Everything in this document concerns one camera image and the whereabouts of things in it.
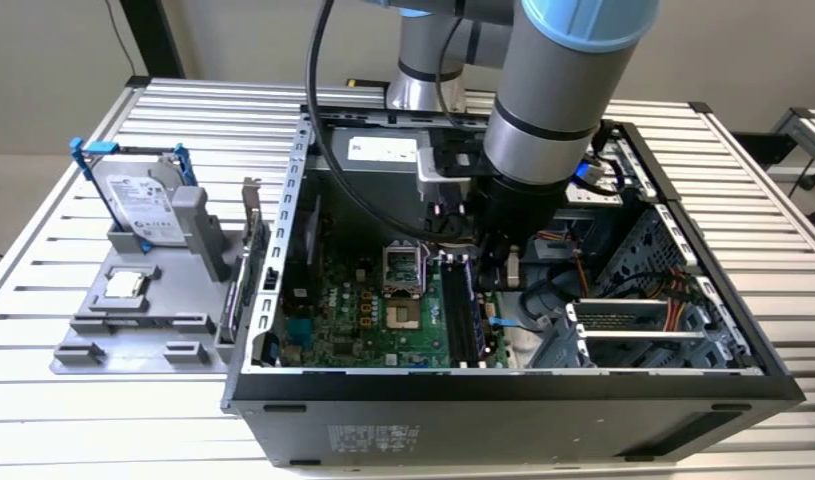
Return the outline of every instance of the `green circuit board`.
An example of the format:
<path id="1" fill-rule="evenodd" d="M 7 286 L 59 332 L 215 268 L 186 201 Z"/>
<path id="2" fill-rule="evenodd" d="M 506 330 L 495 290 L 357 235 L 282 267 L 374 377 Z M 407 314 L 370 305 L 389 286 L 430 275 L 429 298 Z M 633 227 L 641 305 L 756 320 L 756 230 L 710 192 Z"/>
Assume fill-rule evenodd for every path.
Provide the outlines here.
<path id="1" fill-rule="evenodd" d="M 379 263 L 330 257 L 311 318 L 311 344 L 293 345 L 287 338 L 283 361 L 323 368 L 449 368 L 439 266 L 431 262 L 427 268 L 421 299 L 385 298 Z M 495 299 L 487 302 L 498 309 Z M 489 366 L 507 366 L 505 352 L 499 353 L 486 359 Z"/>

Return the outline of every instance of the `label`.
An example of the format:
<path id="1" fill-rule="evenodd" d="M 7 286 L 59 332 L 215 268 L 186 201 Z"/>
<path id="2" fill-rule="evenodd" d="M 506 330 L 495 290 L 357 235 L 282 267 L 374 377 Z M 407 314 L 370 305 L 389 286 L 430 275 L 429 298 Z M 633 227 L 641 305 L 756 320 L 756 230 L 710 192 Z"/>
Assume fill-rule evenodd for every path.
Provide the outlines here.
<path id="1" fill-rule="evenodd" d="M 106 320 L 105 324 L 114 327 L 137 327 L 141 325 L 137 320 Z"/>
<path id="2" fill-rule="evenodd" d="M 413 452 L 419 425 L 329 425 L 330 447 L 337 453 Z"/>
<path id="3" fill-rule="evenodd" d="M 173 213 L 167 191 L 158 180 L 109 175 L 107 184 L 133 231 L 155 245 L 185 244 L 185 234 Z"/>
<path id="4" fill-rule="evenodd" d="M 349 160 L 417 163 L 414 138 L 354 137 L 349 143 Z"/>

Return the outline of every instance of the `white wall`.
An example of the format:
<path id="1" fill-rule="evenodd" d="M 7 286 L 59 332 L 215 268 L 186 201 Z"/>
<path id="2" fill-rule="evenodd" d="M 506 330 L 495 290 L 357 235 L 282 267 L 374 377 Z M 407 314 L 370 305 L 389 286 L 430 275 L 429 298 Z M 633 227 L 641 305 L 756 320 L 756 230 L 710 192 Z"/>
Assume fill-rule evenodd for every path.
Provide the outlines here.
<path id="1" fill-rule="evenodd" d="M 193 77 L 302 81 L 318 0 L 165 3 Z M 338 0 L 322 82 L 389 80 L 398 26 L 395 11 Z M 102 0 L 0 0 L 0 153 L 63 153 L 68 138 L 99 122 L 127 77 Z M 491 89 L 498 72 L 471 69 L 467 79 Z M 788 106 L 815 107 L 815 0 L 664 0 L 618 96 L 704 100 L 738 129 L 768 128 Z"/>
<path id="2" fill-rule="evenodd" d="M 110 22 L 103 0 L 0 0 L 0 153 L 66 154 L 92 133 L 131 75 Z"/>
<path id="3" fill-rule="evenodd" d="M 317 0 L 166 0 L 191 29 L 205 78 L 299 82 Z M 339 0 L 319 76 L 389 80 L 398 15 Z M 498 73 L 467 83 L 493 89 Z M 768 129 L 789 106 L 815 107 L 815 0 L 664 0 L 618 88 L 622 98 L 710 103 L 737 129 Z"/>

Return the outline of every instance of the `floor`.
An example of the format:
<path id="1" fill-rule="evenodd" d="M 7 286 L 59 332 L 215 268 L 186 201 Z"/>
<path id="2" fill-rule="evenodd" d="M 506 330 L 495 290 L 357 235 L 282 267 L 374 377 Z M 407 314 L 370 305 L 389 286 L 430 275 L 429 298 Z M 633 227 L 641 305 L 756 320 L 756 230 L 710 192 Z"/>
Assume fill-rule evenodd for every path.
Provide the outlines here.
<path id="1" fill-rule="evenodd" d="M 0 155 L 0 253 L 6 253 L 71 159 L 64 155 Z"/>

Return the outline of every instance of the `aluminum table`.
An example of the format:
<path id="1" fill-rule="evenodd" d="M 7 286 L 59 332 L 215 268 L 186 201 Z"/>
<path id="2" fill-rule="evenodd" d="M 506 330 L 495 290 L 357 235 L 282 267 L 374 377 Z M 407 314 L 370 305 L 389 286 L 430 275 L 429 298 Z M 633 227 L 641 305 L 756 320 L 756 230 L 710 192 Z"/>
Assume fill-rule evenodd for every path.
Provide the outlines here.
<path id="1" fill-rule="evenodd" d="M 322 103 L 381 107 L 373 88 Z M 91 140 L 191 149 L 210 211 L 241 229 L 245 177 L 277 210 L 299 86 L 155 79 L 127 87 Z M 493 94 L 471 93 L 489 113 Z M 241 418 L 219 409 L 223 375 L 56 376 L 52 349 L 110 248 L 109 216 L 70 167 L 0 262 L 0 476 L 7 478 L 815 478 L 815 229 L 712 113 L 688 103 L 614 101 L 634 122 L 808 402 L 678 464 L 274 469 Z"/>

